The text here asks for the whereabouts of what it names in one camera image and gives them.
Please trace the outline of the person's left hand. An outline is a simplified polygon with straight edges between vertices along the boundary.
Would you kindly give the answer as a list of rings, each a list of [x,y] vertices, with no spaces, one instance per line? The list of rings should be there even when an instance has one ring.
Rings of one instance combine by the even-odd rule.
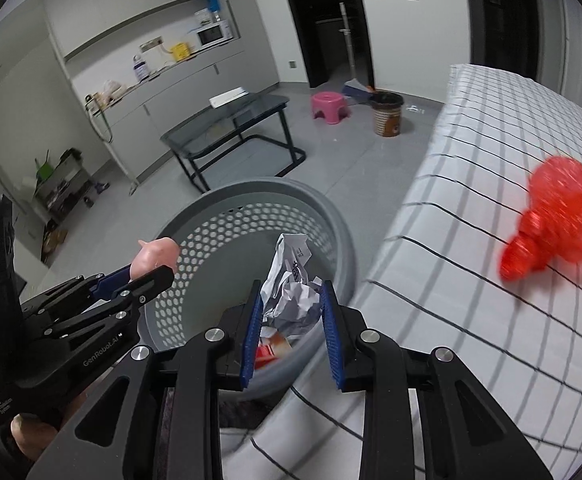
[[[88,398],[87,391],[67,405],[60,428],[63,428]],[[11,434],[20,451],[33,462],[36,462],[41,454],[52,443],[59,430],[36,417],[28,415],[16,415],[11,422]]]

